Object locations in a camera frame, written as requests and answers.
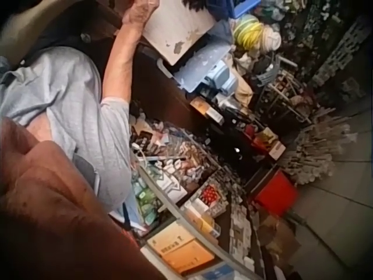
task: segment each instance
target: gray shirt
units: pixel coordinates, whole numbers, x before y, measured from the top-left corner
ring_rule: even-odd
[[[15,71],[0,57],[0,114],[27,126],[46,112],[53,141],[68,158],[77,154],[97,171],[98,198],[108,212],[133,195],[128,107],[119,98],[101,100],[96,67],[75,49],[47,49]]]

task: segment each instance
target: red box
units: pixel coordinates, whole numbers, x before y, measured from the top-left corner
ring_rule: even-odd
[[[254,201],[262,205],[268,212],[282,216],[298,197],[298,191],[288,178],[278,170]]]

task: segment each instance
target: person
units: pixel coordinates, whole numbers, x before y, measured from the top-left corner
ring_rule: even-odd
[[[93,61],[77,48],[44,44],[30,53],[48,24],[80,1],[39,2],[12,15],[1,30],[0,114],[37,140],[58,144],[111,212],[133,199],[128,123],[133,56],[159,0],[134,0],[125,12],[102,85]]]
[[[108,217],[53,141],[0,123],[1,279],[165,277]]]

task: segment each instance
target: skin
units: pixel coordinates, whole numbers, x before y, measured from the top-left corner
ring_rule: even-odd
[[[9,19],[0,54],[16,66],[49,22],[77,0],[43,0]],[[105,71],[103,98],[131,99],[132,63],[159,0],[135,0]],[[165,279],[115,226],[51,139],[49,120],[0,126],[0,266],[16,279]]]
[[[52,141],[0,127],[0,261],[12,279],[165,279]]]

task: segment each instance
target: blue container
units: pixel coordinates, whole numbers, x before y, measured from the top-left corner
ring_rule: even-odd
[[[246,0],[235,7],[233,0],[207,0],[207,8],[218,19],[238,19],[260,2],[261,0]]]

